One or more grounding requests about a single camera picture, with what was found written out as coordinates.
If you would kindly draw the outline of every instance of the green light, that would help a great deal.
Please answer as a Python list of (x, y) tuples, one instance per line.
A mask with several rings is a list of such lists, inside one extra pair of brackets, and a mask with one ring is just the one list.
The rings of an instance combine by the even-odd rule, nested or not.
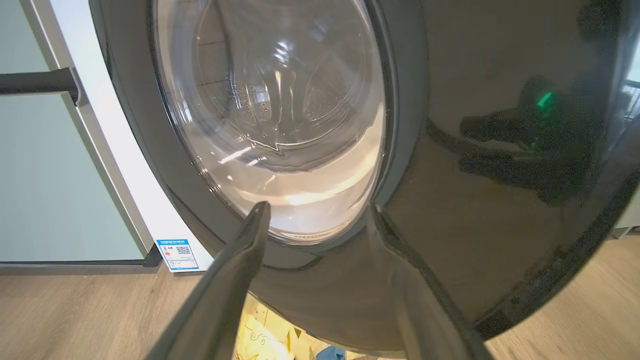
[(545, 105), (547, 104), (547, 101), (551, 98), (551, 95), (553, 95), (553, 93), (552, 93), (552, 92), (548, 92), (548, 93), (546, 93), (546, 94), (542, 97), (542, 99), (540, 99), (540, 101), (538, 101), (538, 106), (539, 106), (540, 108), (544, 108), (544, 107), (545, 107)]

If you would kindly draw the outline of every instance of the yellow object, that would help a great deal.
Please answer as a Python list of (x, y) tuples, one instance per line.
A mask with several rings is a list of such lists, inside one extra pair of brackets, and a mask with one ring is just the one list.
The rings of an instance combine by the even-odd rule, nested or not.
[[(247, 294), (238, 327), (234, 359), (316, 360), (316, 355), (329, 346), (293, 326)], [(360, 358), (363, 355), (346, 353), (346, 360)]]

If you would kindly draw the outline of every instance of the washing machine door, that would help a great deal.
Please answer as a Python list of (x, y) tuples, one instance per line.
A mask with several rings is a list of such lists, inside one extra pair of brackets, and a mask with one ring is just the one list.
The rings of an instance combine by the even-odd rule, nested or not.
[(250, 291), (343, 347), (403, 347), (371, 202), (490, 338), (570, 280), (636, 188), (637, 1), (91, 4), (185, 222), (215, 256), (268, 201)]

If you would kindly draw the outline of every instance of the cabinet door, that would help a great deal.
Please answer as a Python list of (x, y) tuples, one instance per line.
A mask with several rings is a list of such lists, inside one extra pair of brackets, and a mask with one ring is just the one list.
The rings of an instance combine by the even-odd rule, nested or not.
[(42, 42), (46, 39), (31, 29), (21, 1), (0, 1), (0, 74), (53, 70)]
[(143, 259), (69, 94), (2, 96), (0, 109), (0, 262)]

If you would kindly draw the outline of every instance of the wooden floor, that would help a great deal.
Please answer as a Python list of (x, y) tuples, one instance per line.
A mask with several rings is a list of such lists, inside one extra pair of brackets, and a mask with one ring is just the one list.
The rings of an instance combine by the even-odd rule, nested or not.
[[(0, 270), (0, 359), (141, 359), (199, 276)], [(541, 311), (489, 341), (497, 359), (640, 359), (640, 237), (610, 240)]]

